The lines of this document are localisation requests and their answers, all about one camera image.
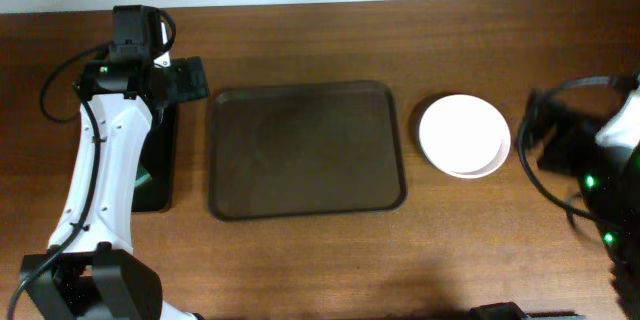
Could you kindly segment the green scrubbing sponge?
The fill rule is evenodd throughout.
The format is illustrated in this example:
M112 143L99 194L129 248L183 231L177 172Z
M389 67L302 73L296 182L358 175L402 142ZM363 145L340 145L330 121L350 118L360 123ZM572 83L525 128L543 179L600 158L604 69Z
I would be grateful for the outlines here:
M136 180L135 180L135 187L136 188L141 187L151 180L152 180L152 177L148 172L142 172L140 174L137 174Z

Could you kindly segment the white plate top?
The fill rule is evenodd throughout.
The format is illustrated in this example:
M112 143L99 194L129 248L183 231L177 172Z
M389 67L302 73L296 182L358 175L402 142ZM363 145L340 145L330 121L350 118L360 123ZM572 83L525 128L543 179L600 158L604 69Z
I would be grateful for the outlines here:
M425 148L436 143L511 142L505 117L489 102L475 96L454 94L441 97L422 113L417 126L417 142Z

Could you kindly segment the white plate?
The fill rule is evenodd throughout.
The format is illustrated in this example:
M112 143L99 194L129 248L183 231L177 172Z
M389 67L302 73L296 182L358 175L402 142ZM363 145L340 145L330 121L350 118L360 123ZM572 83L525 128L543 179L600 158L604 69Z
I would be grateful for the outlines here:
M441 97L422 113L417 126L417 142L425 148L436 143L511 142L505 117L489 102L475 96L454 94Z
M510 141L436 143L425 148L425 156L439 171L462 179L477 179L498 170L510 152Z

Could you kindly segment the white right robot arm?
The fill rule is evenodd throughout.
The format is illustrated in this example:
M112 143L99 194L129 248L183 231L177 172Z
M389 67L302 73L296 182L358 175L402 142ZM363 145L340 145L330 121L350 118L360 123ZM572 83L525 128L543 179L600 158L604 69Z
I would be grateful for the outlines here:
M543 171L573 177L579 190L554 204L575 227L582 212L613 262L612 287L628 319L639 317L639 92L631 90L610 119L573 111L533 93L516 138L525 174L540 190L525 151L550 135L537 160ZM575 198L585 208L574 208Z

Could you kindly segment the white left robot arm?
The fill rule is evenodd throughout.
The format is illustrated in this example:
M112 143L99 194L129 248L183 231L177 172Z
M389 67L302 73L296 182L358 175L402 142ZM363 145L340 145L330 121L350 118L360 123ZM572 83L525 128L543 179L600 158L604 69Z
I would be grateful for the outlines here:
M164 11L118 20L92 49L74 90L81 133L63 214L44 254L24 257L7 316L28 294L46 319L192 319L163 295L159 275L133 254L131 215L144 143L157 111L185 100L180 82L203 71L159 58L177 29Z

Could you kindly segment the black plastic tray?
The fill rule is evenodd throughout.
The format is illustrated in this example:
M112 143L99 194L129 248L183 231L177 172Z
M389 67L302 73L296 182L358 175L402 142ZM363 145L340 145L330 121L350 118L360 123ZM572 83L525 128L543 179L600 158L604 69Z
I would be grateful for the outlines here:
M136 173L148 172L152 180L134 188L134 213L166 212L171 207L177 116L178 106L172 105L153 117Z

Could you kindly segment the brown serving tray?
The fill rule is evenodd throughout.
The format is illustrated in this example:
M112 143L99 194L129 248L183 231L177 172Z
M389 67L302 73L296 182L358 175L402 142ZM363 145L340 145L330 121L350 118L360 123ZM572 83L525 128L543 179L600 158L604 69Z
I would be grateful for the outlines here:
M208 208L225 222L388 211L408 185L384 83L230 88L210 105Z

